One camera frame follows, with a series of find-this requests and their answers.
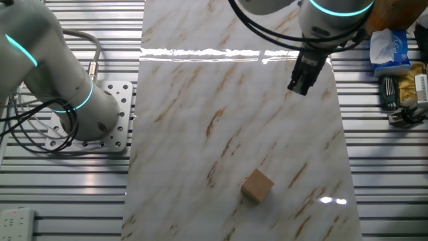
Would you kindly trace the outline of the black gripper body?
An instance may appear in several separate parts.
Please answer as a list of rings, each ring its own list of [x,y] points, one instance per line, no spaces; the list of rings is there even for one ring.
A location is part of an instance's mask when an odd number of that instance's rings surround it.
[[[328,54],[323,52],[300,52],[292,71],[292,83],[297,84],[301,77],[309,77],[315,83]]]

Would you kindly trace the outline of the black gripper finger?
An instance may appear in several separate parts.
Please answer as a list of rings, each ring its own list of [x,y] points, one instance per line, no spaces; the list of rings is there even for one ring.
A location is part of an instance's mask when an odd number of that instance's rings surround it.
[[[301,79],[292,79],[291,82],[288,85],[288,89],[295,92],[295,93],[301,93],[302,89],[302,83]]]
[[[313,87],[316,80],[317,80],[317,76],[303,75],[300,78],[300,82],[302,84],[301,89],[300,89],[300,94],[303,96],[307,95],[309,88]]]

